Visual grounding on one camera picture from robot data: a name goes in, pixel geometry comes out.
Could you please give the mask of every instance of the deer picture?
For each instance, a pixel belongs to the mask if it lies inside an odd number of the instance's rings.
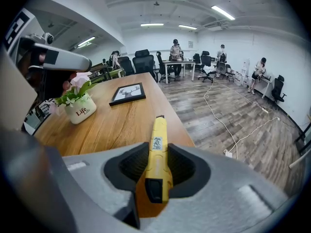
[[[138,87],[138,86],[135,86],[135,90],[133,90],[133,91],[137,91],[137,90],[139,90],[140,88]],[[125,98],[129,98],[129,97],[132,97],[133,95],[132,95],[132,90],[130,91],[130,92],[127,92],[127,91],[124,91],[125,89],[122,89],[122,90],[120,90],[120,94],[122,94],[122,95],[125,95]]]

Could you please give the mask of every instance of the flower pot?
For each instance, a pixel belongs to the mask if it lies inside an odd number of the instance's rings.
[[[88,93],[74,102],[71,106],[65,107],[66,114],[73,124],[78,124],[96,111],[96,104]]]

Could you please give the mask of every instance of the yellow tool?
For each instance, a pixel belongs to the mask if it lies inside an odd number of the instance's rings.
[[[164,116],[157,116],[152,130],[146,168],[145,188],[151,203],[167,203],[173,179],[167,164],[167,122]]]

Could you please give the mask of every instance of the picture frame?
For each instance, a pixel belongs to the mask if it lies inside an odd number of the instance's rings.
[[[142,83],[134,83],[118,87],[109,105],[114,106],[145,98],[146,95]]]

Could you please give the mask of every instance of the pink flower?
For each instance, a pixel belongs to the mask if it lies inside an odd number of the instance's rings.
[[[58,106],[54,100],[52,100],[51,102],[45,102],[45,103],[49,105],[50,114],[57,114],[59,116]]]
[[[83,86],[83,84],[86,81],[89,81],[88,75],[91,75],[91,72],[77,72],[77,77],[71,80],[72,86],[75,87],[74,92],[78,93],[80,91],[80,88]]]

